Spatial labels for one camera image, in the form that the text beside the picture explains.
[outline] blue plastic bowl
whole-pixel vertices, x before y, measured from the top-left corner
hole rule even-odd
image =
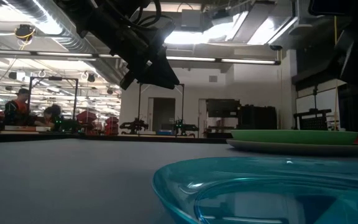
[[[222,157],[159,169],[153,188],[177,223],[358,223],[358,163]]]

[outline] table surface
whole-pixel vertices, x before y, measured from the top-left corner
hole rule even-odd
[[[173,223],[152,189],[154,172],[185,159],[227,156],[273,155],[227,144],[0,143],[0,223]],[[320,159],[358,161],[358,156]]]

